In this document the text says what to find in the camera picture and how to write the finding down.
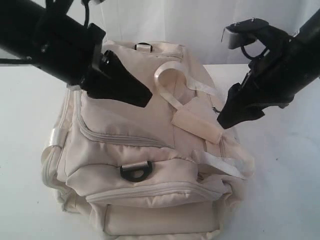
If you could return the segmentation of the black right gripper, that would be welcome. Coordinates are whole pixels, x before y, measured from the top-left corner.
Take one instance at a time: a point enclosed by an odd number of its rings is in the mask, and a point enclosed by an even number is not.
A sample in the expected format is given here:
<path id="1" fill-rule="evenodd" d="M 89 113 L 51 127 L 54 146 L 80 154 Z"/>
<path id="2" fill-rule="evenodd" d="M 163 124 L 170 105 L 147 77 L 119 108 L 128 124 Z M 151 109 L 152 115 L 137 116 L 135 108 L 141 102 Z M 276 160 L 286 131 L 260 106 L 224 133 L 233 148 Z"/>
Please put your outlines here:
<path id="1" fill-rule="evenodd" d="M 226 130 L 237 124 L 262 118 L 267 107 L 285 108 L 297 92 L 308 84 L 308 30 L 303 27 L 297 36 L 269 25 L 260 30 L 258 40 L 245 46 L 251 56 L 250 71 L 242 83 L 234 84 L 217 117 Z"/>

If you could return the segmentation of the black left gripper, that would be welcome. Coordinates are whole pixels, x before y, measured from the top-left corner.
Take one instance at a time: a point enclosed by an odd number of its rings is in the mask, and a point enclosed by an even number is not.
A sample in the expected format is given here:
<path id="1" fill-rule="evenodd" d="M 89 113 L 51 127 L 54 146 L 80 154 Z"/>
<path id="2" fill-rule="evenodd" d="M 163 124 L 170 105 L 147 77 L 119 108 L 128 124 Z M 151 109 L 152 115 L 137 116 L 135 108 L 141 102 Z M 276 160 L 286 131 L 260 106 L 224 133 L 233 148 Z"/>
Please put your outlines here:
<path id="1" fill-rule="evenodd" d="M 102 55 L 105 31 L 84 26 L 67 15 L 46 14 L 37 23 L 39 66 L 92 99 L 107 99 L 144 108 L 152 92 L 136 79 L 112 50 Z"/>

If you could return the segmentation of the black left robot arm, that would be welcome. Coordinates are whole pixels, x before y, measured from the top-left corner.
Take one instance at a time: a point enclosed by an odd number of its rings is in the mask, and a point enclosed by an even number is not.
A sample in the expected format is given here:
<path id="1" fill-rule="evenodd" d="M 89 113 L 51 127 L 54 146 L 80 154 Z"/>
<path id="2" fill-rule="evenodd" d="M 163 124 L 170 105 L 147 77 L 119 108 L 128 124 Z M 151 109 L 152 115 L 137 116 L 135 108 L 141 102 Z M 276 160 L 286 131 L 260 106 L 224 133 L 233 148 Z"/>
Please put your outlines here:
<path id="1" fill-rule="evenodd" d="M 2 65 L 32 65 L 90 98 L 146 107 L 152 92 L 134 77 L 111 50 L 102 50 L 105 31 L 90 23 L 87 0 L 84 23 L 68 16 L 70 0 L 0 3 L 0 47 L 13 58 Z"/>

